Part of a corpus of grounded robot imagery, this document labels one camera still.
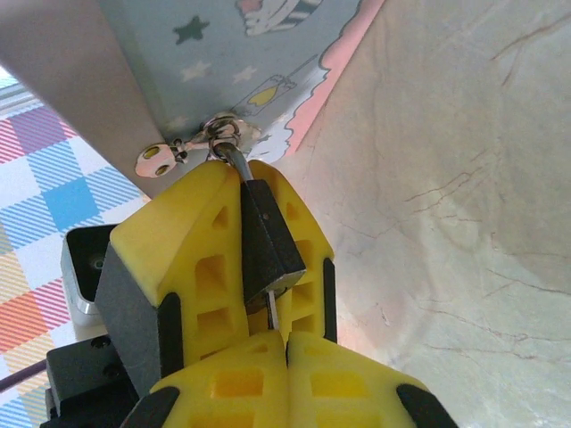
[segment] white star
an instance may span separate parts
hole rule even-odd
[[[187,82],[191,78],[203,78],[206,76],[206,70],[209,69],[210,66],[211,65],[209,63],[199,61],[195,65],[182,69],[180,71],[182,74],[182,81]]]
[[[167,123],[167,129],[169,131],[178,131],[188,122],[188,118],[182,116],[177,116],[175,119]]]
[[[248,67],[246,67],[245,69],[234,75],[233,85],[242,80],[250,80],[252,78],[252,74],[255,73],[256,71],[258,71],[258,69],[255,69],[254,67],[249,65]]]

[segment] plaid fabric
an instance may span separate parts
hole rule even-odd
[[[74,341],[62,290],[62,238],[121,222],[145,197],[38,103],[0,120],[0,377]],[[46,421],[46,374],[0,395],[0,426]]]

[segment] dark star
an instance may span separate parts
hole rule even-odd
[[[202,40],[203,29],[209,25],[211,24],[208,21],[200,21],[198,15],[195,15],[184,27],[175,27],[173,31],[178,35],[177,45],[186,42],[189,38]]]

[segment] screw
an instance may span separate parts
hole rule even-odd
[[[103,369],[103,374],[109,379],[115,379],[121,374],[121,366],[118,364],[109,364]]]
[[[96,348],[98,350],[100,350],[101,348],[104,348],[106,346],[109,346],[109,345],[111,345],[111,339],[109,339],[109,336],[95,337],[91,341],[91,347]]]
[[[101,254],[97,254],[90,260],[89,264],[91,265],[92,268],[101,270],[103,269],[103,260],[104,256]]]
[[[145,153],[143,153],[143,157],[145,159],[151,159],[153,156],[157,155],[160,151],[161,148],[156,145],[153,147],[149,147],[148,149],[145,150]]]
[[[169,165],[162,165],[161,167],[157,168],[156,171],[154,171],[154,174],[157,177],[162,176],[165,172],[167,172],[169,170]]]

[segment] wire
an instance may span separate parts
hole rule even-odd
[[[12,373],[0,381],[0,393],[9,390],[18,383],[24,382],[32,376],[38,375],[46,370],[46,361],[42,359],[31,366],[22,368],[19,372]]]

